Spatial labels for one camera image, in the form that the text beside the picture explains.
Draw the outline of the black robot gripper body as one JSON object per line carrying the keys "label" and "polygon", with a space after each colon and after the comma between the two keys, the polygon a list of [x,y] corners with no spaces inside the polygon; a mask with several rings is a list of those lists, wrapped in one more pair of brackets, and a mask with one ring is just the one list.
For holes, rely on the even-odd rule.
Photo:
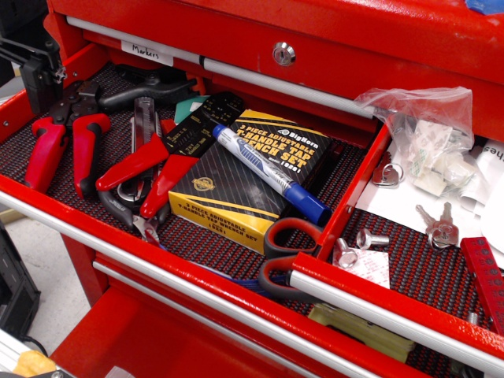
{"label": "black robot gripper body", "polygon": [[20,66],[20,75],[34,114],[45,113],[63,97],[66,70],[60,47],[49,35],[34,46],[1,37],[1,57]]}

